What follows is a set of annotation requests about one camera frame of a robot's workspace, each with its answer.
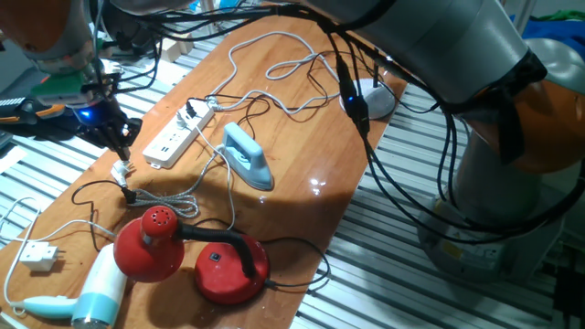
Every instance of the light blue hair dryer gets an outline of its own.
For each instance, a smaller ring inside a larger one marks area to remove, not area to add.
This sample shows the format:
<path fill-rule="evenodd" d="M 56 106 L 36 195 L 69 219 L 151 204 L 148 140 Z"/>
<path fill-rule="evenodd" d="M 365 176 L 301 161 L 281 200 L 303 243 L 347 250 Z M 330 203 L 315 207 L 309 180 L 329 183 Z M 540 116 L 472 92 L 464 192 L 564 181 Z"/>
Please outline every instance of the light blue hair dryer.
<path fill-rule="evenodd" d="M 113 258 L 113 244 L 101 249 L 79 298 L 37 296 L 12 306 L 48 319 L 71 319 L 75 329 L 107 329 L 116 322 L 126 276 Z"/>

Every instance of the cable connector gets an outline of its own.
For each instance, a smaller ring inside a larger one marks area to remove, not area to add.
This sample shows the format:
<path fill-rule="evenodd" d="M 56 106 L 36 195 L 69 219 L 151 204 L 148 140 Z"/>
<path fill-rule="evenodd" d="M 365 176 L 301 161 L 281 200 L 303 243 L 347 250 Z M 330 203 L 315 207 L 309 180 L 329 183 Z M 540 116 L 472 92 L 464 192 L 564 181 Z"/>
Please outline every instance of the cable connector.
<path fill-rule="evenodd" d="M 191 105 L 191 102 L 187 101 L 185 103 L 186 106 L 186 113 L 188 114 L 189 118 L 195 118 L 197 117 L 197 112 L 195 111 L 195 109 L 193 109 L 193 105 Z"/>
<path fill-rule="evenodd" d="M 207 106 L 212 111 L 221 111 L 221 106 L 219 106 L 218 98 L 215 96 L 208 96 L 205 98 L 207 101 Z"/>
<path fill-rule="evenodd" d="M 51 271 L 57 261 L 59 248 L 51 246 L 48 242 L 28 242 L 22 254 L 21 263 L 31 271 Z"/>
<path fill-rule="evenodd" d="M 132 191 L 130 188 L 123 186 L 122 193 L 124 194 L 124 198 L 126 199 L 126 204 L 131 205 L 134 202 L 136 202 L 136 198 L 138 197 L 138 194 L 136 192 Z"/>
<path fill-rule="evenodd" d="M 269 288 L 269 289 L 274 289 L 274 288 L 276 288 L 276 282 L 272 281 L 270 279 L 266 279 L 264 281 L 264 287 Z"/>

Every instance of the power strip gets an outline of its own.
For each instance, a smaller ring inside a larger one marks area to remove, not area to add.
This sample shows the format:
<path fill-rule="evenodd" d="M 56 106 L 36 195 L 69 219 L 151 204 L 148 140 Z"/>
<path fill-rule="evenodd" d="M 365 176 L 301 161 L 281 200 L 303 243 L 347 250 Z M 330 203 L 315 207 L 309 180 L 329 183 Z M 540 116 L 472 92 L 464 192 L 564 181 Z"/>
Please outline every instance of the power strip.
<path fill-rule="evenodd" d="M 189 115 L 186 106 L 183 106 L 144 149 L 144 159 L 152 168 L 172 167 L 199 134 L 195 127 L 202 130 L 213 117 L 213 110 L 204 101 L 189 102 L 195 115 Z"/>

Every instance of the white plug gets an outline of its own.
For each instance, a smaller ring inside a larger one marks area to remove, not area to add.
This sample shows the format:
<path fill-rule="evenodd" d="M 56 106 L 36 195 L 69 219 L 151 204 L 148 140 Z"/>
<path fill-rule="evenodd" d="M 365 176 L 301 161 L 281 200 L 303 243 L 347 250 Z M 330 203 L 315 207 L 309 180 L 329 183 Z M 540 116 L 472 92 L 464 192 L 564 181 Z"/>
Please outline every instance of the white plug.
<path fill-rule="evenodd" d="M 51 271 L 58 254 L 59 248 L 48 242 L 28 242 L 19 260 L 31 271 Z"/>

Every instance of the wooden tabletop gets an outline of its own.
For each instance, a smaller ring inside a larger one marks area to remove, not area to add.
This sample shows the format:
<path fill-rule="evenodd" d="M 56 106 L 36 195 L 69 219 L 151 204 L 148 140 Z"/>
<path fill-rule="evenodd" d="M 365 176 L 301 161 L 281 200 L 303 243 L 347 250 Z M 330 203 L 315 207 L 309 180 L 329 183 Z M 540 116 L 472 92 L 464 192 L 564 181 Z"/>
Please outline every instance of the wooden tabletop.
<path fill-rule="evenodd" d="M 233 32 L 207 56 L 191 73 L 161 99 L 145 116 L 140 135 L 131 148 L 135 172 L 129 177 L 131 189 L 143 188 L 158 194 L 175 194 L 189 188 L 197 180 L 210 157 L 209 148 L 197 138 L 170 170 L 155 170 L 147 164 L 142 151 L 165 124 L 183 106 L 188 97 L 203 97 L 210 93 L 232 71 L 228 51 L 238 43 L 264 33 L 281 30 L 304 38 L 315 51 L 331 46 L 316 24 L 291 18 L 272 17 Z M 284 36 L 267 37 L 234 54 L 239 63 L 236 78 L 222 91 L 243 95 L 248 90 L 266 90 L 279 97 L 287 106 L 298 106 L 310 97 L 319 95 L 301 68 L 291 77 L 280 81 L 264 78 L 266 69 L 277 62 L 307 56 L 307 49 L 296 40 Z M 328 60 L 335 67 L 335 59 Z M 317 62 L 315 77 L 329 94 L 337 92 L 336 82 Z M 404 83 L 390 79 L 396 92 Z M 262 111 L 255 104 L 251 111 Z M 244 110 L 216 113 L 203 131 L 212 144 L 220 144 L 223 126 L 237 122 Z M 264 149 L 275 187 L 271 192 L 256 190 L 235 176 L 233 196 L 237 212 L 236 228 L 255 239 L 300 237 L 309 239 L 325 250 L 346 210 L 351 196 L 364 173 L 367 161 L 356 128 L 340 109 L 338 99 L 318 110 L 305 110 L 294 116 L 286 115 L 272 106 L 268 113 L 251 119 L 256 140 Z M 242 127 L 250 132 L 246 123 Z M 369 139 L 376 144 L 386 122 L 372 122 Z M 38 219 L 31 238 L 43 237 L 62 224 L 76 218 L 89 218 L 89 206 L 71 204 L 71 194 L 82 184 L 99 179 L 111 179 L 110 170 L 116 154 L 107 152 L 67 189 Z M 227 199 L 226 170 L 220 161 L 212 165 L 202 185 L 195 192 L 201 215 L 187 222 L 204 218 L 230 219 Z M 119 230 L 140 217 L 146 208 L 125 205 L 120 189 L 111 185 L 96 185 L 78 194 L 78 200 L 92 199 L 97 209 L 96 221 Z M 207 227 L 222 228 L 219 224 Z M 79 296 L 81 287 L 97 253 L 91 245 L 88 227 L 66 229 L 52 244 L 66 251 L 50 273 L 30 273 L 19 264 L 10 282 L 9 297 L 21 301 L 37 295 Z M 99 244 L 108 243 L 99 239 Z M 186 244 L 183 267 L 166 281 L 136 283 L 130 286 L 122 301 L 118 328 L 288 328 L 304 289 L 276 292 L 265 290 L 258 298 L 239 306 L 218 306 L 207 302 L 197 292 L 194 283 L 195 260 L 205 246 L 202 242 Z M 0 250 L 0 280 L 4 282 L 18 243 Z M 296 283 L 313 278 L 320 257 L 310 248 L 297 242 L 279 242 L 265 246 L 271 261 L 271 278 Z M 13 315 L 5 301 L 0 306 Z M 69 322 L 37 319 L 28 315 L 21 319 L 29 328 L 63 326 Z"/>

